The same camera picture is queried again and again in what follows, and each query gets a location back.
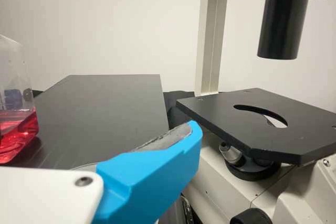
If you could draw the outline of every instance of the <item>microscope stage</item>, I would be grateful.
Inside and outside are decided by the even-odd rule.
[[[266,90],[180,99],[176,106],[252,158],[303,165],[336,152],[335,113]]]

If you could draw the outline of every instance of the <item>microscope focus knob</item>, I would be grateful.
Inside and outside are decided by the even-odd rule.
[[[261,209],[249,208],[233,217],[230,224],[272,224],[272,221]]]

